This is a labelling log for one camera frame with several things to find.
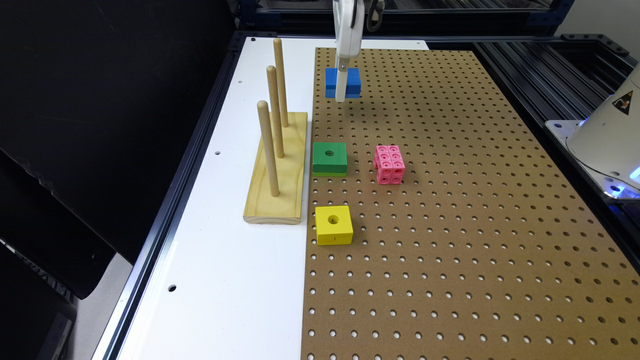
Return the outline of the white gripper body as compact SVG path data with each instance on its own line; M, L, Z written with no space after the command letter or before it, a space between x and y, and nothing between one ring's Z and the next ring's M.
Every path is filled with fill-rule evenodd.
M356 58L361 50L365 20L364 1L333 0L332 6L337 58Z

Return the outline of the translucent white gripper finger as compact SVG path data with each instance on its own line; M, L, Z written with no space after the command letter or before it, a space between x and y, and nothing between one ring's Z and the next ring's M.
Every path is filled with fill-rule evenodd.
M349 59L347 57L336 58L336 93L335 99L337 102L342 103L346 99L346 87L348 82L348 67Z

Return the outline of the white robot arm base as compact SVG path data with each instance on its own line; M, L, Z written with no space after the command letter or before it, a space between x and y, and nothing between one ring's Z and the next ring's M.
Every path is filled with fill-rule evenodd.
M639 70L584 120L545 123L556 140L613 199L639 198Z

